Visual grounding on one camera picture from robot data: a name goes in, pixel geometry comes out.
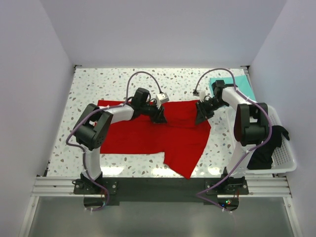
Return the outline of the red t shirt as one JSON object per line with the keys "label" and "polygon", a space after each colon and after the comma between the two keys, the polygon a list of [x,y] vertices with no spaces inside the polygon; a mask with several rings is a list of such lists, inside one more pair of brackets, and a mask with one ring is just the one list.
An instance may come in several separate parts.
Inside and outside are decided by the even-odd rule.
{"label": "red t shirt", "polygon": [[100,153],[137,155],[163,152],[163,163],[190,179],[211,131],[207,121],[195,124],[196,115],[195,100],[167,102],[164,104],[166,123],[154,124],[144,115],[114,123]]}

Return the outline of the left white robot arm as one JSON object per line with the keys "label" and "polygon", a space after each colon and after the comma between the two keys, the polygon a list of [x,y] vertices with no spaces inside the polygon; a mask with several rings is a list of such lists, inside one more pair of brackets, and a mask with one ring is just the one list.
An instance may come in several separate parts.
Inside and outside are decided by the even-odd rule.
{"label": "left white robot arm", "polygon": [[108,134],[111,124],[129,121],[140,115],[148,116],[156,124],[167,123],[163,104],[169,101],[166,93],[160,92],[151,102],[150,92],[138,88],[133,97],[119,105],[100,108],[89,104],[77,121],[71,135],[75,136],[75,147],[83,151],[83,171],[75,186],[90,194],[106,193],[103,186],[103,174],[100,166],[100,148]]}

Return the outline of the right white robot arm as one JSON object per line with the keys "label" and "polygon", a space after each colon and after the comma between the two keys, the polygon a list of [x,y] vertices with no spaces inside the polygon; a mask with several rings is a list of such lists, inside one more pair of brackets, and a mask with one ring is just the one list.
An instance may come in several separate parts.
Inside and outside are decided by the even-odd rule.
{"label": "right white robot arm", "polygon": [[202,90],[193,90],[193,95],[199,97],[196,102],[196,124],[210,119],[215,111],[223,106],[233,108],[236,115],[232,132],[236,145],[225,169],[227,174],[206,190],[220,186],[222,192],[231,194],[237,189],[237,181],[234,178],[245,176],[253,152],[270,139],[272,125],[268,116],[268,105],[246,97],[235,83],[226,84],[223,80],[216,80],[211,87],[213,97],[207,96]]}

